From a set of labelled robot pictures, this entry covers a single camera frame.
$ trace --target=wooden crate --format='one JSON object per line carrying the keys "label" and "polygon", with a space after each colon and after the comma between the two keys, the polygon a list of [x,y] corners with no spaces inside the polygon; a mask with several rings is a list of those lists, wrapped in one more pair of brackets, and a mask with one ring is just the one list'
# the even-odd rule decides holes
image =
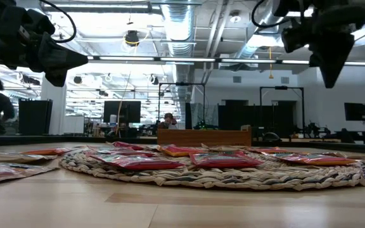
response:
{"label": "wooden crate", "polygon": [[251,132],[244,130],[157,130],[159,145],[176,146],[251,146]]}

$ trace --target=computer monitor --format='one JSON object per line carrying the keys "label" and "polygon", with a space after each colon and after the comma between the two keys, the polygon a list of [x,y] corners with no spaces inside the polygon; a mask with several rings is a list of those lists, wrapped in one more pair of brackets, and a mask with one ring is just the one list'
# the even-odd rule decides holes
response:
{"label": "computer monitor", "polygon": [[365,104],[345,103],[347,121],[365,121]]}
{"label": "computer monitor", "polygon": [[[118,115],[120,101],[105,101],[104,103],[104,123],[110,122],[111,115]],[[129,123],[140,123],[140,101],[123,101],[120,111],[120,120]]]}

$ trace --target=light wood floor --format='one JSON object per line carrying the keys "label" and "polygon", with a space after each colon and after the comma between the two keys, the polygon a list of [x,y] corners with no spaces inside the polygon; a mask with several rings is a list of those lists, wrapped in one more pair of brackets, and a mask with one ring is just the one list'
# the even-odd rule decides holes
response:
{"label": "light wood floor", "polygon": [[[75,145],[80,144],[0,150]],[[365,187],[216,191],[117,182],[60,169],[0,184],[0,227],[365,227]]]}

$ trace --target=braided rope rug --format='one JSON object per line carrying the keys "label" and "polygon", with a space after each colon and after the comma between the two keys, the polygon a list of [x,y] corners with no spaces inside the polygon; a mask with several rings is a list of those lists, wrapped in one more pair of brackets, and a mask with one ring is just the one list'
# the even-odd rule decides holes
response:
{"label": "braided rope rug", "polygon": [[170,170],[126,170],[107,165],[84,154],[69,153],[61,160],[63,168],[95,177],[126,182],[155,182],[159,186],[225,187],[233,189],[278,190],[323,189],[326,187],[365,186],[365,162],[347,166],[317,167],[286,163],[257,153],[247,155],[263,161],[255,168],[195,168],[188,157],[173,158],[157,153],[162,159],[185,164]]}

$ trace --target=ceiling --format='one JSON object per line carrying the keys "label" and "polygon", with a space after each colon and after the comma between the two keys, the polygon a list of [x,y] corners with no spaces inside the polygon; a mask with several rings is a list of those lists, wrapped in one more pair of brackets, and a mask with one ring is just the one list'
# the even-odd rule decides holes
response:
{"label": "ceiling", "polygon": [[[42,10],[37,1],[16,0],[19,6]],[[51,0],[51,2],[62,4],[78,5],[96,3],[93,0]],[[120,4],[120,1],[104,1],[105,4]],[[222,13],[219,18],[215,18],[217,12],[218,0],[200,0],[191,1],[200,2],[198,6],[193,6],[195,11],[194,17],[194,36],[191,41],[193,46],[193,56],[204,57],[207,49],[208,40],[211,33],[212,22],[218,20],[218,27],[223,23],[225,13],[230,14],[236,11],[240,17],[240,21],[232,22],[231,16],[227,16],[226,24],[221,35],[221,41],[216,48],[215,55],[234,54],[247,43],[246,28],[250,22],[250,12],[255,6],[256,1],[237,0],[233,1],[230,10],[225,12],[226,4],[222,6]],[[133,4],[141,4],[134,1],[130,5],[130,1],[121,1],[125,7]],[[156,13],[105,13],[108,11],[105,5],[96,7],[90,12],[68,12],[73,18],[77,26],[77,37],[64,46],[76,52],[89,56],[170,56],[167,44],[167,30],[165,28],[165,18],[163,15]],[[56,27],[54,39],[68,38],[72,34],[72,26],[68,18],[59,12],[43,10]],[[124,35],[128,30],[137,30],[140,38],[138,46],[130,47],[124,42]],[[351,54],[351,61],[365,61],[365,30],[355,33],[356,38],[361,40],[358,42]],[[292,53],[285,53],[282,42],[280,42],[279,34],[273,35],[274,39],[259,35],[252,36],[253,43],[259,48],[255,55],[263,59],[284,59],[284,60],[308,60],[311,52],[305,47],[298,49]],[[298,74],[305,70],[304,66],[274,66],[275,70],[291,70],[291,74]],[[259,65],[252,70],[269,70],[269,65]],[[108,99],[139,99],[144,104],[142,116],[147,118],[148,122],[152,122],[157,117],[157,99],[158,86],[149,82],[151,76],[156,76],[160,82],[176,82],[176,66],[175,65],[137,65],[137,64],[116,64],[116,63],[88,63],[84,66],[74,68],[67,74],[67,110],[69,113],[81,113],[92,117],[99,117],[102,113],[103,101]],[[3,79],[5,87],[8,89],[6,93],[12,98],[39,98],[40,86],[32,85],[33,89],[25,90],[29,87],[21,81],[21,75],[26,75],[39,80],[42,83],[42,73],[34,73],[26,68],[18,68],[18,70],[9,70],[5,66],[0,66],[0,78]],[[223,73],[214,73],[218,78],[223,77]],[[75,77],[82,77],[83,83],[76,84]],[[100,96],[99,91],[106,91],[108,96]],[[170,86],[170,92],[166,92],[162,98],[168,103],[162,105],[160,111],[174,112],[176,116],[184,119],[184,110],[182,109],[181,93],[187,98],[190,97],[190,89],[177,90],[174,85]]]}

